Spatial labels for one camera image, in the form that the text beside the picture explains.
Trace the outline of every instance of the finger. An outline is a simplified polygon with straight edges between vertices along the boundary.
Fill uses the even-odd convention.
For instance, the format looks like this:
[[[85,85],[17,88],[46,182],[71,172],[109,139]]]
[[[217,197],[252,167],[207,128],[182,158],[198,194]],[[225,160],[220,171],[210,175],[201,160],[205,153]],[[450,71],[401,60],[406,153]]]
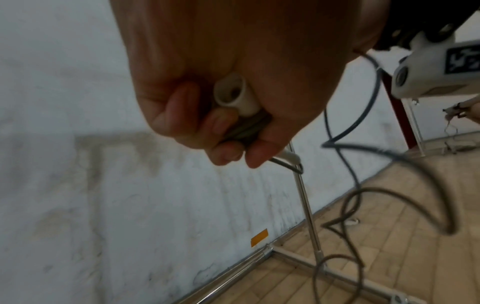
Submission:
[[[222,140],[227,130],[238,119],[239,115],[236,109],[215,108],[205,116],[194,134],[177,137],[175,140],[192,149],[210,149]]]
[[[238,141],[227,141],[205,152],[214,165],[225,166],[242,158],[244,146]]]
[[[137,95],[138,104],[148,125],[164,136],[188,136],[199,123],[200,87],[193,82],[179,84],[167,101]]]
[[[260,167],[283,150],[302,127],[297,122],[274,119],[260,131],[258,138],[247,148],[246,164],[250,168]]]

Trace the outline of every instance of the cable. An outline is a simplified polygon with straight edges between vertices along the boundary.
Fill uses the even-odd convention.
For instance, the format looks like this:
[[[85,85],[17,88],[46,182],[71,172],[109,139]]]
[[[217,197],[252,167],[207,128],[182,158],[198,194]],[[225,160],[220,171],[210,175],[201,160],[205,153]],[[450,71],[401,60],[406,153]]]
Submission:
[[[318,287],[317,287],[317,277],[320,271],[322,270],[322,266],[329,260],[335,259],[335,258],[343,258],[346,260],[353,261],[358,265],[358,276],[357,276],[357,284],[356,284],[356,289],[353,295],[345,302],[345,304],[351,304],[353,303],[358,296],[360,295],[362,289],[363,289],[363,280],[364,280],[364,263],[362,262],[362,259],[360,257],[359,252],[353,245],[348,232],[347,232],[347,227],[345,224],[345,221],[348,220],[350,217],[352,217],[360,208],[362,204],[362,193],[365,192],[374,192],[374,193],[381,193],[385,195],[390,195],[393,196],[405,204],[409,205],[410,207],[414,208],[417,210],[422,216],[424,216],[428,222],[430,222],[432,225],[436,226],[437,229],[442,233],[442,234],[454,234],[457,232],[459,225],[458,225],[458,219],[457,219],[457,213],[454,208],[454,204],[449,196],[449,194],[446,191],[445,186],[443,183],[440,181],[438,177],[436,177],[431,171],[429,171],[425,166],[421,165],[418,162],[415,162],[413,160],[410,160],[403,156],[402,154],[395,153],[393,151],[389,150],[384,150],[376,147],[370,147],[370,146],[365,146],[365,145],[357,145],[357,144],[339,144],[337,141],[340,139],[344,138],[348,134],[350,134],[356,127],[362,123],[362,121],[367,117],[369,114],[370,110],[372,109],[379,90],[380,90],[380,84],[381,84],[381,79],[382,79],[382,73],[383,70],[381,69],[380,65],[378,62],[371,57],[370,55],[360,53],[362,57],[367,59],[370,63],[372,63],[373,67],[375,68],[376,72],[376,80],[375,80],[375,85],[374,89],[371,95],[371,98],[362,112],[362,114],[359,116],[359,118],[350,126],[348,127],[345,131],[341,132],[339,135],[333,137],[332,132],[330,129],[329,125],[329,118],[328,118],[328,113],[327,110],[324,112],[324,122],[325,122],[325,129],[328,135],[328,141],[322,144],[322,148],[324,149],[335,149],[337,155],[339,158],[342,160],[342,162],[345,164],[345,167],[349,171],[350,175],[352,176],[354,186],[355,186],[355,191],[351,192],[345,200],[343,201],[343,205],[341,206],[341,211],[340,211],[340,216],[336,219],[333,219],[331,221],[328,221],[321,226],[325,229],[328,229],[329,231],[335,233],[338,235],[341,239],[343,239],[350,250],[352,256],[349,255],[344,255],[344,254],[332,254],[325,256],[314,268],[313,272],[313,291],[315,294],[315,301],[317,304],[321,304],[320,301],[320,296],[318,294]],[[363,151],[363,152],[368,152],[368,153],[373,153],[376,155],[384,156],[390,158],[392,161],[395,162],[402,162],[403,164],[408,165],[414,172],[417,174],[421,175],[434,189],[435,194],[437,198],[441,201],[441,206],[442,206],[442,211],[445,214],[446,218],[446,224],[442,224],[442,222],[438,219],[436,219],[434,216],[432,216],[428,210],[426,210],[423,206],[421,206],[418,202],[415,202],[414,200],[410,199],[409,197],[397,193],[394,191],[391,191],[389,189],[384,189],[384,188],[377,188],[377,187],[369,187],[369,188],[362,188],[360,185],[359,179],[357,175],[355,174],[352,166],[350,163],[347,161],[345,156],[342,154],[342,150],[355,150],[355,151]],[[353,203],[353,206],[348,209],[350,202],[355,198],[355,201]],[[333,225],[335,224],[340,224],[340,230],[333,228]]]

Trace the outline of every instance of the cylindrical white cap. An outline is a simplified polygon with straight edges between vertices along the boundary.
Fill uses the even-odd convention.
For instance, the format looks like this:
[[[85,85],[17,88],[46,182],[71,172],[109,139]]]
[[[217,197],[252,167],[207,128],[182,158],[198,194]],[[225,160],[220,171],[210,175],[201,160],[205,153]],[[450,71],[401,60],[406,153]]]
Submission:
[[[218,105],[237,109],[241,117],[253,116],[262,109],[247,81],[238,73],[217,81],[213,97]]]

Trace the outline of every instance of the black wrist strap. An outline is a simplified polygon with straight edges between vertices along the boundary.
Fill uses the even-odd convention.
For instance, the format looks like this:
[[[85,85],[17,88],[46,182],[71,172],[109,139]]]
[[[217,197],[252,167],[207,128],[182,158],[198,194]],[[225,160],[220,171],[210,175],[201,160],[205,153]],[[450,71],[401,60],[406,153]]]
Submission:
[[[421,31],[431,42],[443,41],[479,8],[480,0],[391,0],[388,20],[373,49],[410,49],[410,41]]]

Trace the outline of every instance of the label on white device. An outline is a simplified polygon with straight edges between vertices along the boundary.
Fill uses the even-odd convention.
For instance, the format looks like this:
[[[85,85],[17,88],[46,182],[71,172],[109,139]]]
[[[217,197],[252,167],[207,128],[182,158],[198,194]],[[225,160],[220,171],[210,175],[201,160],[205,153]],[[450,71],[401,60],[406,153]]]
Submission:
[[[446,51],[445,74],[480,71],[480,45],[452,48]]]

